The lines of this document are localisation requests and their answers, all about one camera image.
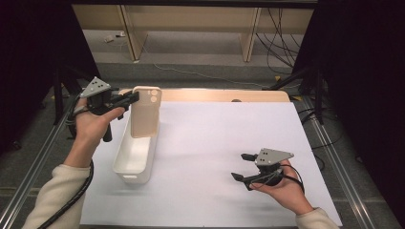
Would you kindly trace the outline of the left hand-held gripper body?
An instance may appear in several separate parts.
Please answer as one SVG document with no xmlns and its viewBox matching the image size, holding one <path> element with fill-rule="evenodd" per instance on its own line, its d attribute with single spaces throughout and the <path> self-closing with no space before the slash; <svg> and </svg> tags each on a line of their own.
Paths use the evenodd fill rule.
<svg viewBox="0 0 405 229">
<path fill-rule="evenodd" d="M 117 104 L 112 98 L 112 86 L 98 77 L 94 77 L 88 86 L 79 94 L 80 99 L 85 99 L 86 104 L 79 107 L 79 112 L 90 113 L 102 117 L 117 109 Z"/>
</svg>

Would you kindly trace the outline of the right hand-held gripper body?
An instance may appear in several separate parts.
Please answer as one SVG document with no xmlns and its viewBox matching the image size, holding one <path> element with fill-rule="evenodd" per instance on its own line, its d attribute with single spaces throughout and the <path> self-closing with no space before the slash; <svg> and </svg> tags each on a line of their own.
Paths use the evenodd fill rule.
<svg viewBox="0 0 405 229">
<path fill-rule="evenodd" d="M 259 174 L 255 175 L 255 179 L 250 183 L 246 183 L 245 187 L 251 191 L 249 187 L 252 183 L 261 183 L 268 186 L 275 186 L 282 180 L 284 174 L 281 167 L 281 162 L 294 157 L 293 153 L 278 151 L 274 149 L 263 148 L 256 160 L 253 161 L 259 169 Z"/>
</svg>

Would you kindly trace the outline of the beige phone case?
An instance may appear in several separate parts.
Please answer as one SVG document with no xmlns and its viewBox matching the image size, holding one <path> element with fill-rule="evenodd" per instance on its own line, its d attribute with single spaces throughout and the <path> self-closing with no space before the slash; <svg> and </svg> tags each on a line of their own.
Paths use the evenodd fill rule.
<svg viewBox="0 0 405 229">
<path fill-rule="evenodd" d="M 159 129 L 162 92 L 159 87 L 136 86 L 139 100 L 131 105 L 131 136 L 154 136 Z"/>
</svg>

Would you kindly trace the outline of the white plastic storage box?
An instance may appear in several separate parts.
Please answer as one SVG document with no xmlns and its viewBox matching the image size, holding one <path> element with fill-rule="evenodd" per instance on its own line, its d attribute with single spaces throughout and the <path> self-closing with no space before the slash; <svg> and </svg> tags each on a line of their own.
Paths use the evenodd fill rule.
<svg viewBox="0 0 405 229">
<path fill-rule="evenodd" d="M 128 118 L 113 171 L 126 183 L 144 184 L 152 174 L 158 135 L 133 138 L 131 127 L 132 121 Z"/>
</svg>

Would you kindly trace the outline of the person's left hand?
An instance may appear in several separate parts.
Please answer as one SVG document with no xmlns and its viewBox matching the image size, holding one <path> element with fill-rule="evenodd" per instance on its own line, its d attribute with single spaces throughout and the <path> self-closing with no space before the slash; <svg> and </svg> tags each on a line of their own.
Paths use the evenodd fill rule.
<svg viewBox="0 0 405 229">
<path fill-rule="evenodd" d="M 96 115 L 91 112 L 83 112 L 75 117 L 76 140 L 89 145 L 98 145 L 107 132 L 109 124 L 125 110 L 121 107 L 115 108 L 106 114 Z"/>
</svg>

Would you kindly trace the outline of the person's right hand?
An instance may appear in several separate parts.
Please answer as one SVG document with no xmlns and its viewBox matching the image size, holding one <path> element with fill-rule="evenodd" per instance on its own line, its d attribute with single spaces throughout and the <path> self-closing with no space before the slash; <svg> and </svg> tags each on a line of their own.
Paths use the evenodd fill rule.
<svg viewBox="0 0 405 229">
<path fill-rule="evenodd" d="M 301 216 L 314 210 L 301 186 L 291 179 L 284 177 L 275 186 L 252 183 L 249 187 L 255 191 L 270 195 L 280 205 L 292 211 L 296 216 Z"/>
</svg>

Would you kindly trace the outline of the black metal stand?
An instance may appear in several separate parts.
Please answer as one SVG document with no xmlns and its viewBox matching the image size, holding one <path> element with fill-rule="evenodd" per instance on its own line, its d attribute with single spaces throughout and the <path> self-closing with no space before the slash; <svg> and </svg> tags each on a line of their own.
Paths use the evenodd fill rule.
<svg viewBox="0 0 405 229">
<path fill-rule="evenodd" d="M 64 115 L 63 93 L 64 89 L 69 94 L 78 95 L 82 91 L 80 80 L 90 82 L 94 77 L 71 65 L 61 65 L 53 74 L 53 96 L 55 105 L 54 125 L 58 124 Z"/>
<path fill-rule="evenodd" d="M 324 120 L 322 117 L 322 93 L 323 93 L 323 75 L 315 67 L 305 67 L 292 75 L 288 76 L 277 82 L 275 85 L 270 87 L 264 87 L 263 91 L 277 91 L 286 86 L 287 84 L 293 82 L 294 80 L 301 79 L 301 83 L 298 88 L 300 95 L 309 95 L 311 92 L 315 93 L 315 105 L 312 110 L 312 114 L 315 115 L 318 122 L 323 125 Z"/>
</svg>

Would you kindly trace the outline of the white table mat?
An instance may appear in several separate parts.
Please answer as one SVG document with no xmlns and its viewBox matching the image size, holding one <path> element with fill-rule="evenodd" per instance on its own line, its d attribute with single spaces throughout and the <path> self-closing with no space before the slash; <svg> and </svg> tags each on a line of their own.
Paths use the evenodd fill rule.
<svg viewBox="0 0 405 229">
<path fill-rule="evenodd" d="M 257 167 L 241 158 L 263 148 L 290 152 L 307 198 L 340 217 L 290 102 L 164 102 L 150 179 L 124 182 L 113 163 L 126 128 L 98 146 L 81 223 L 87 226 L 193 228 L 292 227 L 294 215 L 274 199 L 234 180 Z"/>
</svg>

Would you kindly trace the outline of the light wooden shelf unit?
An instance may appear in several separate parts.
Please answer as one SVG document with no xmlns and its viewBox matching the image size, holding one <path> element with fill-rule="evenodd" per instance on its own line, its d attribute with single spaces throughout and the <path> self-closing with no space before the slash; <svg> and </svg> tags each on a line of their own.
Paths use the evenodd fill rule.
<svg viewBox="0 0 405 229">
<path fill-rule="evenodd" d="M 311 10 L 276 8 L 177 7 L 74 5 L 83 30 L 124 31 L 130 58 L 140 59 L 150 31 L 235 32 L 242 56 L 250 60 L 256 33 L 274 33 L 281 26 L 285 34 L 306 32 Z"/>
</svg>

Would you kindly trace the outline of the metal floor rail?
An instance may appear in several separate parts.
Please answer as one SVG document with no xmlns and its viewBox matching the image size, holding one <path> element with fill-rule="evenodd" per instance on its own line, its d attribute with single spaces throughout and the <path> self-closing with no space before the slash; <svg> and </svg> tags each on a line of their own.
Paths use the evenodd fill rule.
<svg viewBox="0 0 405 229">
<path fill-rule="evenodd" d="M 305 96 L 297 110 L 343 229 L 402 229 L 333 109 L 323 107 L 321 125 L 314 105 L 315 99 Z"/>
<path fill-rule="evenodd" d="M 14 191 L 13 196 L 7 204 L 5 210 L 0 217 L 0 229 L 11 229 L 15 219 L 22 209 L 31 188 L 35 184 L 40 172 L 42 171 L 45 162 L 47 161 L 51 150 L 59 137 L 59 133 L 65 126 L 66 119 L 71 108 L 76 104 L 75 96 L 69 98 L 62 107 L 62 116 L 53 125 L 40 151 L 37 153 L 30 169 L 24 176 L 18 188 Z"/>
</svg>

